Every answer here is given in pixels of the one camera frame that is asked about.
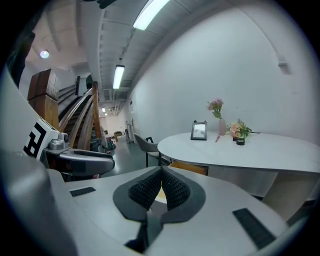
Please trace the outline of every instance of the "black rubber pad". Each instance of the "black rubber pad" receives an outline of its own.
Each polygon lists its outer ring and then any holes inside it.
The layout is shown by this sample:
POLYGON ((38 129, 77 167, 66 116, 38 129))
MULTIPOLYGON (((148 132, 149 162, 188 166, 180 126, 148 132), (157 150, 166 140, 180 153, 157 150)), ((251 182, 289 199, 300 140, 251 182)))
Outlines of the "black rubber pad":
POLYGON ((206 193, 198 183, 165 166, 155 167, 117 187, 113 202, 126 219, 146 224, 147 211, 161 182, 168 209, 160 218, 162 224, 187 222, 205 204, 206 193))
POLYGON ((232 213, 259 250, 276 239, 247 208, 232 213))
POLYGON ((96 191, 92 186, 88 186, 85 188, 81 188, 81 189, 77 189, 77 190, 72 190, 70 191, 71 195, 73 197, 77 197, 77 196, 82 196, 84 194, 88 194, 90 192, 96 191))

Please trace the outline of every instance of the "flower vase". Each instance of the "flower vase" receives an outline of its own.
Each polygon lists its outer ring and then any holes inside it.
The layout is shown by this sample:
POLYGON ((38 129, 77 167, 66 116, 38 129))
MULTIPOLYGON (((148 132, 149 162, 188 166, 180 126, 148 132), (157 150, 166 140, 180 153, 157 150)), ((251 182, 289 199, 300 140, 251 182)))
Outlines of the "flower vase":
POLYGON ((226 135, 226 120, 219 119, 219 135, 226 135))

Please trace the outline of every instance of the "chair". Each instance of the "chair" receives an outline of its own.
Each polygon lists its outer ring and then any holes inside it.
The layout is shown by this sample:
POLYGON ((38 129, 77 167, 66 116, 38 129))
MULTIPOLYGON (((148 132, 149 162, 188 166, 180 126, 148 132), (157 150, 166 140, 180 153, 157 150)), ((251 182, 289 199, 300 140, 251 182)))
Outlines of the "chair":
POLYGON ((145 152, 145 165, 148 167, 148 155, 158 159, 158 165, 161 166, 162 156, 158 150, 158 144, 154 143, 151 137, 146 139, 141 138, 138 134, 134 133, 135 140, 139 148, 145 152))

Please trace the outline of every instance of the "ceiling light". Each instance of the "ceiling light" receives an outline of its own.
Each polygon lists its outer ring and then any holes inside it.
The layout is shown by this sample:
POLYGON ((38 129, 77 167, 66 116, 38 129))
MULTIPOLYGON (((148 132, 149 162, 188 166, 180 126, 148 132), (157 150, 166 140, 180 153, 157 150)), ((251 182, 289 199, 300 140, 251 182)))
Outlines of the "ceiling light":
POLYGON ((149 0, 143 7, 138 18, 136 18, 133 27, 135 29, 145 30, 157 13, 160 12, 169 1, 170 0, 149 0))
POLYGON ((47 50, 41 51, 41 52, 40 52, 40 57, 41 57, 42 59, 48 58, 48 57, 49 57, 49 52, 48 52, 47 50))
POLYGON ((124 74, 124 72, 125 72, 125 66, 123 66, 123 65, 116 65, 115 66, 113 89, 119 89, 122 75, 124 74))

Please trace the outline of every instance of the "gray cushion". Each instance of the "gray cushion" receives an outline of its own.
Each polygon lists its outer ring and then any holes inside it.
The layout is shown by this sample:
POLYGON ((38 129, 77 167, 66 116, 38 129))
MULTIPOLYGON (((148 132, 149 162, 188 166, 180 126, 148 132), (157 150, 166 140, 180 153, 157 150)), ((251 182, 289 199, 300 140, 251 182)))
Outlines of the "gray cushion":
POLYGON ((147 142, 145 139, 141 138, 138 134, 134 133, 136 143, 139 148, 144 152, 158 152, 158 144, 147 142))
POLYGON ((159 152, 147 152, 147 154, 154 158, 157 158, 159 156, 159 152))

